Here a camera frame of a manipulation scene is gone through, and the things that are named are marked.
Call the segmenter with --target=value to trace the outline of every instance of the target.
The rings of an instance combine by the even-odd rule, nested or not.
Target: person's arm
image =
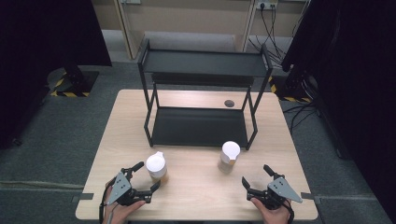
[[[108,188],[106,193],[106,201],[110,197],[112,187]],[[126,218],[143,206],[146,202],[139,201],[129,206],[122,206],[118,203],[113,203],[105,207],[105,217],[102,224],[122,224]]]
[[[280,206],[276,210],[269,210],[265,207],[260,200],[256,198],[250,199],[254,205],[259,209],[260,213],[262,213],[262,221],[264,224],[287,224],[289,221],[290,212],[284,206]]]

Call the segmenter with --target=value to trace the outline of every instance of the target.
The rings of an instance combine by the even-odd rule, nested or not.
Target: gray carpet floor
[[[97,223],[76,218],[76,199],[118,91],[141,89],[141,83],[135,63],[81,66],[81,70],[100,72],[89,97],[48,95],[25,128],[22,145],[0,150],[0,223]],[[49,75],[52,88],[63,72]],[[280,105],[287,110],[300,103],[281,101]],[[296,112],[284,114],[289,125]],[[355,163],[337,157],[315,108],[300,113],[294,124],[300,121],[292,138],[320,216],[295,223],[391,223]],[[34,181],[48,182],[50,188],[26,185]]]

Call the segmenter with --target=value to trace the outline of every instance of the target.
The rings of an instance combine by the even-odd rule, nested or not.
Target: wall socket
[[[264,10],[276,9],[277,0],[257,0],[256,8],[262,10],[262,4],[264,4]]]

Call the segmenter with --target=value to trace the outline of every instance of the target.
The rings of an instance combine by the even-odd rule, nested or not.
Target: light wood tabletop
[[[159,91],[162,105],[227,108],[226,100],[240,107],[245,92],[239,91]],[[262,169],[269,165],[285,175],[291,187],[300,195],[310,193],[303,168],[290,137],[277,97],[262,96],[256,112],[258,133],[250,150],[241,153],[229,174],[218,168],[220,147],[149,146],[144,131],[147,107],[142,90],[122,90],[116,99],[102,141],[93,161],[83,193],[93,193],[91,200],[80,200],[76,211],[79,219],[98,219],[99,204],[105,184],[121,168],[129,168],[157,151],[163,152],[168,169],[168,181],[154,192],[151,203],[129,216],[132,220],[262,220],[247,201],[242,176],[254,189],[264,190],[273,181]],[[249,130],[249,111],[246,110]],[[155,119],[153,111],[150,124]],[[146,167],[134,173],[135,189],[152,185]],[[318,216],[314,201],[292,202],[296,220],[311,220]]]

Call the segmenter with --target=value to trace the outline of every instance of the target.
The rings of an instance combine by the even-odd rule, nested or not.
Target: cup
[[[153,183],[156,183],[159,180],[161,180],[161,184],[167,182],[168,176],[166,161],[161,151],[157,151],[157,153],[148,157],[146,161],[146,168],[148,169],[148,173],[151,176]]]
[[[236,163],[241,147],[233,141],[228,141],[223,144],[221,149],[218,167],[223,173],[228,174]]]

